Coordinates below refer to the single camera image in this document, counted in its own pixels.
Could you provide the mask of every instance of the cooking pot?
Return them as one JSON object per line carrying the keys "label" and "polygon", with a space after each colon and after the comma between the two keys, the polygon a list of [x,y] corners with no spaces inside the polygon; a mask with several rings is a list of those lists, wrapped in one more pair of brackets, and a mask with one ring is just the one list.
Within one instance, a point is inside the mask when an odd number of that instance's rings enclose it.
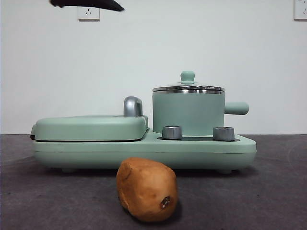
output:
{"label": "cooking pot", "polygon": [[212,135],[214,127],[224,126],[224,114],[245,115],[248,104],[226,103],[225,89],[199,85],[193,71],[181,73],[174,85],[153,89],[153,131],[164,126],[181,126],[187,136]]}

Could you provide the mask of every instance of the appliance base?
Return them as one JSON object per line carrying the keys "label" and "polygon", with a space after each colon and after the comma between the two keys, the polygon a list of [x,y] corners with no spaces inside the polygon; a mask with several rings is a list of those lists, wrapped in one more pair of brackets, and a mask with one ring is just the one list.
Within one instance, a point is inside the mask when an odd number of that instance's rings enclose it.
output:
{"label": "appliance base", "polygon": [[148,158],[172,169],[230,173],[249,166],[256,155],[255,141],[239,135],[235,138],[230,142],[214,141],[212,136],[164,140],[160,133],[148,129],[137,141],[34,141],[34,157],[45,166],[62,168],[68,173],[75,169],[117,169],[128,157]]}

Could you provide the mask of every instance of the brown potato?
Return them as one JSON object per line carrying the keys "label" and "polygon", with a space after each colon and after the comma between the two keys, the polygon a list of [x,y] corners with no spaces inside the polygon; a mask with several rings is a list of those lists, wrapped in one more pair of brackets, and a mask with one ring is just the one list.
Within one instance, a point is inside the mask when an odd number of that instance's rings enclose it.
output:
{"label": "brown potato", "polygon": [[121,205],[137,219],[162,221],[175,211],[176,175],[166,165],[131,157],[121,163],[116,180]]}

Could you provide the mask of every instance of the appliance foot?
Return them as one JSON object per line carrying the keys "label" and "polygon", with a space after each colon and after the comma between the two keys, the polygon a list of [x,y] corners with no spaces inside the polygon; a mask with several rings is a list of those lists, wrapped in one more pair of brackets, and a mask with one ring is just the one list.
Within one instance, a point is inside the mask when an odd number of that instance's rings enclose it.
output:
{"label": "appliance foot", "polygon": [[62,169],[63,173],[74,173],[77,169]]}
{"label": "appliance foot", "polygon": [[220,174],[224,174],[224,175],[228,175],[228,174],[231,174],[232,170],[225,170],[225,169],[218,169],[216,170],[218,173]]}

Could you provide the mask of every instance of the wall outlet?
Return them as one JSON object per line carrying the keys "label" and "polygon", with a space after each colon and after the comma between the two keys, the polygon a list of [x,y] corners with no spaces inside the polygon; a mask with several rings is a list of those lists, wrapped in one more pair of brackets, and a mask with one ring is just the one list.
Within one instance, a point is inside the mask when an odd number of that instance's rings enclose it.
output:
{"label": "wall outlet", "polygon": [[294,20],[307,20],[307,0],[294,0]]}
{"label": "wall outlet", "polygon": [[79,21],[99,21],[100,9],[96,7],[81,7],[78,6]]}

